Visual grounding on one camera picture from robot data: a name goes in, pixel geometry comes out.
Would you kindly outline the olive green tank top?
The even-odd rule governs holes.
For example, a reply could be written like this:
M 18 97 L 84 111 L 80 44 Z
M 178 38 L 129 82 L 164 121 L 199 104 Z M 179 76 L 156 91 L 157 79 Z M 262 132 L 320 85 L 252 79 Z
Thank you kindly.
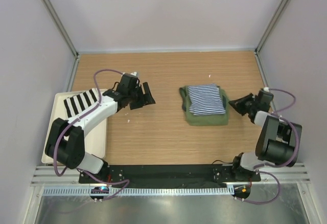
M 229 120 L 229 98 L 216 84 L 189 85 L 179 88 L 182 110 L 191 126 L 225 126 Z

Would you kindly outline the blue white striped tank top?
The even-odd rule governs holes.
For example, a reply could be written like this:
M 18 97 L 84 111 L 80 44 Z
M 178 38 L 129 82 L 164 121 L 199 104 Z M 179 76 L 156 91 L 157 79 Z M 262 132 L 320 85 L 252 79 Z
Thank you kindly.
M 226 113 L 220 88 L 215 84 L 191 85 L 186 87 L 191 102 L 189 111 L 194 116 L 222 115 Z

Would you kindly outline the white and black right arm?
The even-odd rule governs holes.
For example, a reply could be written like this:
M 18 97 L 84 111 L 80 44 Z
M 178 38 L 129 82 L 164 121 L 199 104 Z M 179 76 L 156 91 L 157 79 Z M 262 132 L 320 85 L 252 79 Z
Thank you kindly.
M 293 98 L 291 104 L 270 112 L 273 91 L 282 92 Z M 298 158 L 302 126 L 290 122 L 278 113 L 289 109 L 296 97 L 283 89 L 265 87 L 257 95 L 229 101 L 239 114 L 248 115 L 250 121 L 262 128 L 255 150 L 240 153 L 232 162 L 230 175 L 236 181 L 250 180 L 265 166 L 272 168 L 292 167 Z

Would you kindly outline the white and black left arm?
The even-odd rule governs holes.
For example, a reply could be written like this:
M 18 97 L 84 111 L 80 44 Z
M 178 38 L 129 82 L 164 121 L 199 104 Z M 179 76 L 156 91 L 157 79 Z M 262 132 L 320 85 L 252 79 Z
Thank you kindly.
M 147 82 L 140 83 L 136 73 L 123 73 L 116 88 L 105 92 L 96 89 L 95 103 L 69 119 L 57 118 L 52 122 L 44 153 L 69 169 L 90 173 L 95 182 L 108 178 L 107 163 L 85 149 L 85 137 L 102 121 L 129 106 L 138 109 L 155 104 Z

